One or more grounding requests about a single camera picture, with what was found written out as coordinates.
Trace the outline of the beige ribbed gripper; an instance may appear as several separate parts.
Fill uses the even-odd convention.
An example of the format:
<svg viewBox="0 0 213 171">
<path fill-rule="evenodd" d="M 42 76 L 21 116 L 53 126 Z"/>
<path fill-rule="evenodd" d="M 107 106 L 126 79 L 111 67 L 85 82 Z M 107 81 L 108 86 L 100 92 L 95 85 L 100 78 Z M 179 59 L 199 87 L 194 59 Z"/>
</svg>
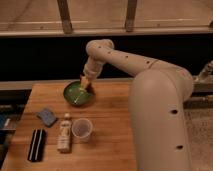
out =
<svg viewBox="0 0 213 171">
<path fill-rule="evenodd" d="M 103 63 L 101 61 L 88 59 L 84 65 L 83 73 L 85 76 L 80 76 L 81 87 L 86 89 L 89 86 L 89 90 L 94 90 L 94 81 L 102 72 Z"/>
</svg>

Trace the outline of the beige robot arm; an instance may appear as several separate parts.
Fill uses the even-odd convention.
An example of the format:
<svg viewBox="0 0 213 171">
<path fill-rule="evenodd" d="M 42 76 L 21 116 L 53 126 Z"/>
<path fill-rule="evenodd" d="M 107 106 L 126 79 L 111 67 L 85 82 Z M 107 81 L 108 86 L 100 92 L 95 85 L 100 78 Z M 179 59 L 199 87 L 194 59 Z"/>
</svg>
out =
<svg viewBox="0 0 213 171">
<path fill-rule="evenodd" d="M 129 112 L 137 171 L 192 171 L 183 103 L 194 82 L 180 66 L 116 50 L 109 39 L 86 45 L 84 85 L 93 82 L 109 63 L 133 77 Z"/>
</svg>

